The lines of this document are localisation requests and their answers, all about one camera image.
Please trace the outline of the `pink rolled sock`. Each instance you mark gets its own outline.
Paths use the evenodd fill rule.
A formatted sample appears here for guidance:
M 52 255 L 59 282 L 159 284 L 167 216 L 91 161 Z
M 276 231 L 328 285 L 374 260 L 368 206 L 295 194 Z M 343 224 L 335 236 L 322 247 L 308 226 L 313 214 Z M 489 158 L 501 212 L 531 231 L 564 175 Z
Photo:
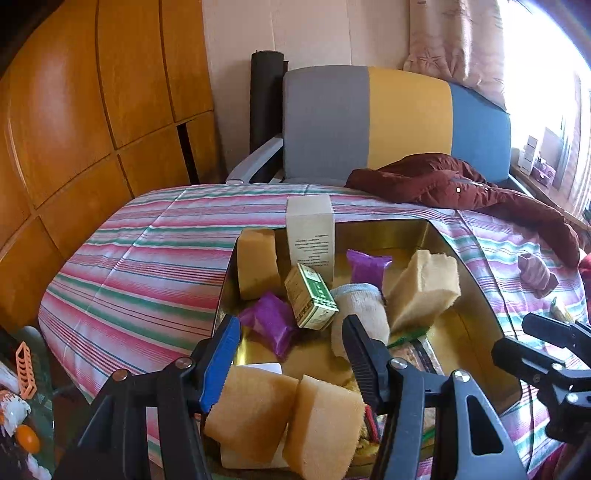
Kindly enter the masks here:
M 520 279 L 538 298 L 544 298 L 559 285 L 554 273 L 537 255 L 525 253 L 518 257 Z

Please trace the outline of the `orange plastic rack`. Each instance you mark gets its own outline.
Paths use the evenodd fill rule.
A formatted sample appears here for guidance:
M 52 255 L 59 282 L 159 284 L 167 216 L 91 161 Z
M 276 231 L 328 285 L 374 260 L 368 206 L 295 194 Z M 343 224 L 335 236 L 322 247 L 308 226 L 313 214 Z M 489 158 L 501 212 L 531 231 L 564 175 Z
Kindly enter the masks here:
M 19 395 L 24 400 L 31 400 L 37 392 L 31 351 L 25 342 L 21 342 L 15 352 L 16 375 Z

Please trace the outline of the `white tall carton box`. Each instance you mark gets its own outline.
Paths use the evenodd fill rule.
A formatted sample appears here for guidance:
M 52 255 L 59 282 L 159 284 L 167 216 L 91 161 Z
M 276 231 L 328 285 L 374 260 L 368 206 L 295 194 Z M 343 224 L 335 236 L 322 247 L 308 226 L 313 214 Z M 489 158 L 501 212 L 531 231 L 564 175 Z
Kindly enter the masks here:
M 335 213 L 329 194 L 287 198 L 290 262 L 311 267 L 329 286 L 335 278 Z

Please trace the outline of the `maroon puffer jacket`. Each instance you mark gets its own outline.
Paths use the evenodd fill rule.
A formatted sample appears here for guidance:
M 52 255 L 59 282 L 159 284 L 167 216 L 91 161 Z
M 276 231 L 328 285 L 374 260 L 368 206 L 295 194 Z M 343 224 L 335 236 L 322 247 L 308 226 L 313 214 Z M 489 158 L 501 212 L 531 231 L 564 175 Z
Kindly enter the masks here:
M 578 236 L 557 209 L 488 182 L 470 164 L 441 153 L 408 155 L 379 169 L 356 169 L 349 189 L 392 203 L 479 212 L 536 232 L 569 268 L 580 262 Z

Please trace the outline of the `pink floral curtain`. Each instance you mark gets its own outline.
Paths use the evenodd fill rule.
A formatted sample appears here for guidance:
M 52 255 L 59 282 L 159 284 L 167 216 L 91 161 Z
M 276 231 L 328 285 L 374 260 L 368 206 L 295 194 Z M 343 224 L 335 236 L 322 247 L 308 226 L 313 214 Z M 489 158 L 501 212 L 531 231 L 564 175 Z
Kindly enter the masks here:
M 503 3 L 425 0 L 409 5 L 404 69 L 456 83 L 505 109 Z

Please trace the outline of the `green-edged cracker packet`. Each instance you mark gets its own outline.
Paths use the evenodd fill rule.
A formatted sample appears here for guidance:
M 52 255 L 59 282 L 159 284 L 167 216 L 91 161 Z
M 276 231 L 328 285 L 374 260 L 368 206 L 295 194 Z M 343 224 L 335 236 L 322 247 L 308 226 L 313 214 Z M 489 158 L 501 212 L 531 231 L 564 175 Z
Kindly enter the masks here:
M 404 332 L 388 349 L 393 357 L 406 360 L 420 371 L 442 375 L 444 371 L 429 342 L 428 331 L 428 327 L 421 327 Z

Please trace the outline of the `crimson cloth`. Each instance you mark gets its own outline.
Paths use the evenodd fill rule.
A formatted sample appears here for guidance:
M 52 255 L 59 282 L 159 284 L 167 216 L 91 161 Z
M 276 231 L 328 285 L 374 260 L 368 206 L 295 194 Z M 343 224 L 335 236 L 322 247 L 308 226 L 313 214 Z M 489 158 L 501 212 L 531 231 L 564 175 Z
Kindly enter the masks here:
M 584 285 L 587 298 L 591 296 L 591 253 L 588 253 L 579 263 L 578 270 Z

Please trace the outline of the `white sock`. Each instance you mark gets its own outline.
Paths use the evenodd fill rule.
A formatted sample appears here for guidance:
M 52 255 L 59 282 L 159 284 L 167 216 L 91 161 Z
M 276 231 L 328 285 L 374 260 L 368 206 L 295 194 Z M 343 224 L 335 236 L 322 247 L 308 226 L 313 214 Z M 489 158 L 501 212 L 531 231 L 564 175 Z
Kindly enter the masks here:
M 356 315 L 368 335 L 384 345 L 389 343 L 390 325 L 382 292 L 369 283 L 351 283 L 339 286 L 331 291 L 332 298 L 339 312 L 332 316 L 331 344 L 332 353 L 348 360 L 344 342 L 342 342 L 342 324 L 349 315 Z

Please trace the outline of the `green tea box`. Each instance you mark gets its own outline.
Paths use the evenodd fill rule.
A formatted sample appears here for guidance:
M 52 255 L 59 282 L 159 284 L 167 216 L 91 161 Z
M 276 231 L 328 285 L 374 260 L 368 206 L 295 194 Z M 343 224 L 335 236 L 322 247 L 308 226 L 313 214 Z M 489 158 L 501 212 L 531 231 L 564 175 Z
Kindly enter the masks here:
M 322 331 L 332 322 L 339 307 L 317 271 L 297 263 L 284 281 L 294 319 L 301 329 Z

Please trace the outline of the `gold metal tin box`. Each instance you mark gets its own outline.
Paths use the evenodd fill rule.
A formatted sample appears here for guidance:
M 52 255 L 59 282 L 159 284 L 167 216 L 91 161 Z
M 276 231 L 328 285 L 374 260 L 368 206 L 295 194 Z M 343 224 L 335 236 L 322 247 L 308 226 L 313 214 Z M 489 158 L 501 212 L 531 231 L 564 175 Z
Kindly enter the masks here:
M 448 415 L 444 426 L 455 430 L 450 415 L 454 413 L 454 402 L 451 394 L 456 394 L 457 432 L 464 428 L 467 440 L 463 445 L 458 440 L 458 474 L 462 468 L 475 466 L 476 479 L 521 478 L 517 473 L 496 473 L 485 477 L 485 468 L 501 466 L 502 460 L 512 459 L 509 454 L 516 453 L 511 439 L 499 415 L 514 405 L 522 394 L 520 381 L 496 367 L 491 351 L 496 341 L 504 338 L 504 332 L 493 312 L 483 291 L 476 282 L 460 257 L 452 249 L 452 245 L 436 229 L 435 224 L 428 220 L 396 219 L 365 222 L 346 222 L 335 224 L 335 285 L 341 286 L 349 281 L 351 268 L 346 262 L 346 249 L 351 247 L 372 255 L 393 255 L 394 266 L 387 269 L 384 287 L 387 292 L 398 281 L 404 268 L 408 266 L 412 254 L 416 250 L 429 250 L 435 254 L 446 254 L 456 259 L 462 295 L 428 330 L 426 338 L 432 347 L 445 374 L 463 370 L 471 380 L 466 388 L 454 385 L 460 383 L 457 378 L 450 387 L 448 397 L 439 398 L 451 404 L 440 406 L 438 415 L 443 410 Z M 238 260 L 236 250 L 232 252 L 228 271 L 221 288 L 221 296 L 215 313 L 213 330 L 221 324 L 226 314 L 238 316 L 253 302 L 245 302 L 238 291 Z M 235 364 L 262 364 L 277 361 L 273 351 L 259 334 L 249 333 L 250 329 L 242 327 L 242 340 L 235 353 Z M 335 385 L 345 385 L 353 378 L 353 371 L 346 360 L 332 354 L 329 332 L 300 333 L 294 340 L 286 360 L 280 360 L 283 374 L 301 379 L 308 376 L 324 380 Z M 460 447 L 478 447 L 477 456 L 470 454 L 464 458 L 464 450 Z

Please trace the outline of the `white box on table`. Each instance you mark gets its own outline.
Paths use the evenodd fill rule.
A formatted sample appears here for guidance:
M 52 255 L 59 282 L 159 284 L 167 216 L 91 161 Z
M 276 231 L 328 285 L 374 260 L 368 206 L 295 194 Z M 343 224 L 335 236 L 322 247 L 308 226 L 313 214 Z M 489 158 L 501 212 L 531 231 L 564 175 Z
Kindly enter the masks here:
M 525 175 L 530 176 L 535 165 L 535 154 L 538 145 L 538 140 L 529 136 L 523 149 L 520 151 L 517 167 Z

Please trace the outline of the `purple snack packet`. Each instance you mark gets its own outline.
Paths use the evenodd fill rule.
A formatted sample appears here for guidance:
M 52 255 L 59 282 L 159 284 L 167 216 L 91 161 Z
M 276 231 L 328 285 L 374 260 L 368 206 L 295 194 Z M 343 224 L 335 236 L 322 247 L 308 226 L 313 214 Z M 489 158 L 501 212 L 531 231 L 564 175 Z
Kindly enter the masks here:
M 247 328 L 255 331 L 270 346 L 277 358 L 283 360 L 290 352 L 297 323 L 290 304 L 266 292 L 255 304 L 238 314 L 238 320 Z
M 367 283 L 379 290 L 383 288 L 386 270 L 393 262 L 392 256 L 372 256 L 353 249 L 346 252 L 346 259 L 351 267 L 352 283 Z

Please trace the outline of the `small tan sponge piece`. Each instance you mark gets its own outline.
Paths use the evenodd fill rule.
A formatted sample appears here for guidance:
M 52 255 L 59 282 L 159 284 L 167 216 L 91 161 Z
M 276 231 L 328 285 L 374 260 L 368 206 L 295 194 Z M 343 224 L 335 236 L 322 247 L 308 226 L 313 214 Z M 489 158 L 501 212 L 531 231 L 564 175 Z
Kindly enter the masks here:
M 356 453 L 365 416 L 359 393 L 304 376 L 297 386 L 283 459 L 304 479 L 342 479 Z

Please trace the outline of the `striped bed sheet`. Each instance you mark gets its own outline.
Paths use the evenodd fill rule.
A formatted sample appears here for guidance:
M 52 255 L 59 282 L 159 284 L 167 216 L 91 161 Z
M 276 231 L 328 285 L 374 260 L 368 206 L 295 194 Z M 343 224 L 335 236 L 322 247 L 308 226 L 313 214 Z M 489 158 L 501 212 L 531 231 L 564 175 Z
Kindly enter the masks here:
M 163 368 L 211 335 L 235 242 L 246 228 L 283 239 L 287 198 L 318 185 L 209 185 L 144 194 L 120 208 L 70 257 L 47 287 L 38 319 L 50 351 L 93 399 L 118 368 Z M 518 257 L 540 257 L 559 281 L 552 298 L 588 318 L 580 273 L 524 227 L 472 211 L 393 204 L 329 187 L 335 224 L 428 220 L 449 241 L 483 291 L 505 335 L 534 348 L 523 317 L 546 314 L 548 299 L 523 286 Z

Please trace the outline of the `purple box on table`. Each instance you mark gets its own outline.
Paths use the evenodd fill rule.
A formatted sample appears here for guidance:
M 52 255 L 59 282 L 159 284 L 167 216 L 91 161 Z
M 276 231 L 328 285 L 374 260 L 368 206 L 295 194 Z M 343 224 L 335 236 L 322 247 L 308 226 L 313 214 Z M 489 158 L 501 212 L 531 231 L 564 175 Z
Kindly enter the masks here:
M 538 158 L 533 167 L 530 176 L 544 187 L 550 187 L 555 179 L 556 170 L 543 158 Z

